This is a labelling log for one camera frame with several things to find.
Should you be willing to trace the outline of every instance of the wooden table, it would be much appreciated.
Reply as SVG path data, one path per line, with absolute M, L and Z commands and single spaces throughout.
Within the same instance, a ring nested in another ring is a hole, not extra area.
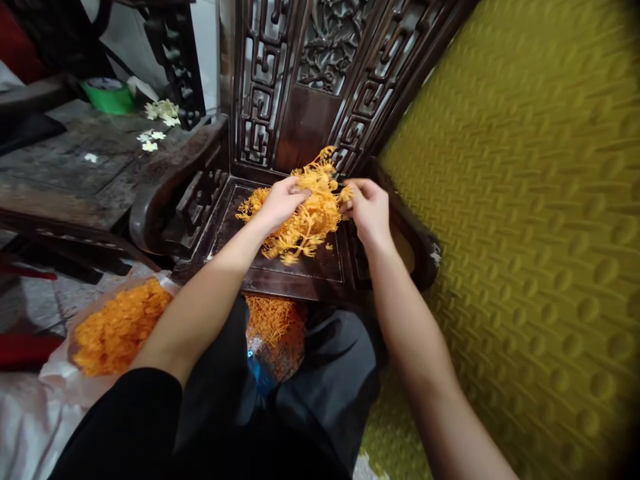
M 146 166 L 176 149 L 184 132 L 144 113 L 110 116 L 74 100 L 48 112 L 67 132 L 0 157 L 0 227 L 62 257 L 122 275 L 124 253 L 158 270 L 128 240 L 128 212 Z M 167 137 L 144 152 L 137 136 Z M 86 154 L 97 156 L 92 163 Z

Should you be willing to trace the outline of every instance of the black sleeve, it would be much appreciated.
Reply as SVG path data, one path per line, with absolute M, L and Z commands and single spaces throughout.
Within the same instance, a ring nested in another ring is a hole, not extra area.
M 153 368 L 126 372 L 87 412 L 49 479 L 170 477 L 181 402 L 172 375 Z

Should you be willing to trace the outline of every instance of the yellow foam panel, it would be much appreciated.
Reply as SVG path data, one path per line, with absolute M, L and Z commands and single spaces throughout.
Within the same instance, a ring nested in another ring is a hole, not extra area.
M 601 479 L 640 387 L 640 17 L 484 0 L 381 155 L 440 238 L 425 295 L 474 410 L 523 479 Z M 363 450 L 430 478 L 392 371 Z

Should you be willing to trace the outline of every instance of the forearm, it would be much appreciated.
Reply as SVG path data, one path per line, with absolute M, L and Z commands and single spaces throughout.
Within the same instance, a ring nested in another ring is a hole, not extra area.
M 367 250 L 380 327 L 436 478 L 516 476 L 462 392 L 442 332 L 395 248 Z
M 130 369 L 156 367 L 184 386 L 195 362 L 222 330 L 268 226 L 246 224 L 169 304 Z
M 394 247 L 367 248 L 376 312 L 404 378 L 432 391 L 457 386 L 445 340 Z

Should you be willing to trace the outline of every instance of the hand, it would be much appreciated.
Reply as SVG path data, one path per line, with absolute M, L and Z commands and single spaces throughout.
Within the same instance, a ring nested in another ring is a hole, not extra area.
M 287 177 L 273 184 L 267 199 L 255 214 L 252 221 L 264 223 L 267 234 L 278 230 L 295 209 L 304 202 L 311 192 L 300 191 L 297 186 L 298 178 Z
M 344 218 L 353 218 L 365 249 L 395 249 L 389 230 L 389 195 L 369 179 L 349 179 L 353 198 L 340 206 Z

